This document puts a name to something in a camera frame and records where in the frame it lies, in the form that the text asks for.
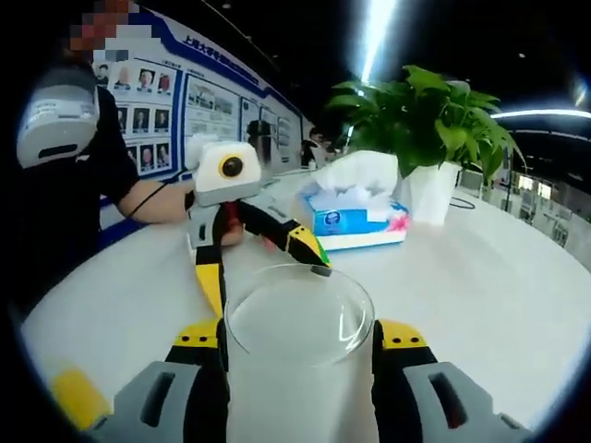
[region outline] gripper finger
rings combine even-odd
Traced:
[[[222,236],[226,219],[219,205],[194,206],[189,211],[189,238],[195,249],[195,274],[217,318],[223,316],[225,283]]]

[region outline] potted plant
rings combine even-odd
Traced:
[[[405,66],[402,82],[340,83],[327,109],[345,112],[354,127],[350,150],[378,150],[398,157],[404,193],[416,222],[444,223],[457,173],[478,169],[490,187],[504,155],[515,150],[511,134],[488,113],[496,97],[463,81],[446,81],[418,66]]]

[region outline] glass beaker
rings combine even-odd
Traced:
[[[229,443],[371,442],[374,307],[347,275],[263,269],[230,296]]]

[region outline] display board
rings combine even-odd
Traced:
[[[146,28],[151,38],[129,49],[119,36],[132,27]],[[248,66],[155,12],[132,14],[129,25],[119,28],[117,39],[95,52],[94,69],[99,84],[115,96],[127,152],[142,178],[170,180],[182,173],[185,144],[193,134],[247,141],[248,123],[259,119],[271,124],[272,144],[280,153],[277,172],[298,167],[303,117]],[[127,51],[127,59],[109,60],[115,51]],[[104,232],[122,220],[109,205],[104,199]]]

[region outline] black sleeve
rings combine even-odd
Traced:
[[[101,118],[91,142],[90,158],[101,194],[116,204],[138,182],[138,169],[127,155],[115,98],[102,87],[99,87],[99,105]]]
[[[301,166],[307,167],[309,166],[310,160],[314,159],[314,154],[312,153],[312,149],[310,148],[311,143],[308,140],[302,141],[302,150],[300,151],[301,157]]]

